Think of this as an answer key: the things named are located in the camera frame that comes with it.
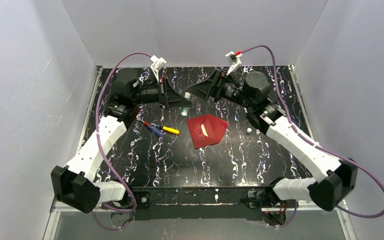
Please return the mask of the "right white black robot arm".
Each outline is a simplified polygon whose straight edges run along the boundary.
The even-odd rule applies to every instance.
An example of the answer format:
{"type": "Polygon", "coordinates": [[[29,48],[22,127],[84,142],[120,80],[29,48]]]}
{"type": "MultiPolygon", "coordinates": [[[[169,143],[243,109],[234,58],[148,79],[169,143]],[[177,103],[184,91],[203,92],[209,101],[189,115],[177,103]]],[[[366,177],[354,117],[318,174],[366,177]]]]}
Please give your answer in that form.
{"type": "Polygon", "coordinates": [[[321,151],[316,142],[288,121],[286,111],[275,103],[271,95],[273,84],[264,73],[252,71],[246,74],[243,83],[237,83],[225,71],[217,69],[185,91],[205,101],[224,98],[246,108],[249,123],[283,146],[311,173],[308,178],[275,179],[262,193],[248,198],[250,206],[296,200],[314,202],[321,209],[331,211],[354,189],[357,167],[321,151]]]}

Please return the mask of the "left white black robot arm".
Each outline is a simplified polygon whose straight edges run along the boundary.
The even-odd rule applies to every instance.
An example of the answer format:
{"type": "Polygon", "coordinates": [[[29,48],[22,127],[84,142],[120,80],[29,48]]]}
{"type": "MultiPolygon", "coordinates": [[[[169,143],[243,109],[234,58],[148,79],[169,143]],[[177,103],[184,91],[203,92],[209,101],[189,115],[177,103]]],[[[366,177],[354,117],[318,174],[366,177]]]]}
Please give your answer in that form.
{"type": "Polygon", "coordinates": [[[111,71],[108,86],[112,97],[103,110],[96,110],[95,131],[72,159],[64,166],[55,166],[50,174],[55,199],[85,214],[98,204],[121,201],[125,194],[133,193],[120,179],[94,179],[113,145],[137,119],[140,105],[157,103],[163,110],[191,105],[167,77],[157,78],[151,73],[147,80],[140,81],[134,68],[111,71]]]}

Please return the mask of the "beige letter paper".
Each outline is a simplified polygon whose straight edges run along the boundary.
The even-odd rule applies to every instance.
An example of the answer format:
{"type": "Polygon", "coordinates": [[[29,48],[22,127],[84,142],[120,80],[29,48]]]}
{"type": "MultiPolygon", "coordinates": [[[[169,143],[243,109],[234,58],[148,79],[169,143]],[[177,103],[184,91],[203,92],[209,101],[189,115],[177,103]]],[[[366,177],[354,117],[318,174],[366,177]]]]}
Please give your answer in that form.
{"type": "Polygon", "coordinates": [[[202,132],[202,134],[203,134],[204,136],[207,137],[207,136],[208,136],[208,133],[207,133],[207,130],[206,130],[204,124],[202,124],[202,125],[200,126],[200,128],[201,128],[201,132],[202,132]]]}

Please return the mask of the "red envelope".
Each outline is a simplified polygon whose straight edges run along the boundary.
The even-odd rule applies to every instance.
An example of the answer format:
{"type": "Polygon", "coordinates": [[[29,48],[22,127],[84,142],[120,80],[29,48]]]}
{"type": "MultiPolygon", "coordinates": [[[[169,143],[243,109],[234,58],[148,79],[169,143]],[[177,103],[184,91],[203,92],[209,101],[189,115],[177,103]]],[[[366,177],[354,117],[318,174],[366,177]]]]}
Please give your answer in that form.
{"type": "Polygon", "coordinates": [[[195,149],[212,146],[222,141],[229,123],[211,114],[190,118],[186,121],[195,149]],[[201,132],[201,125],[204,124],[208,136],[201,132]]]}

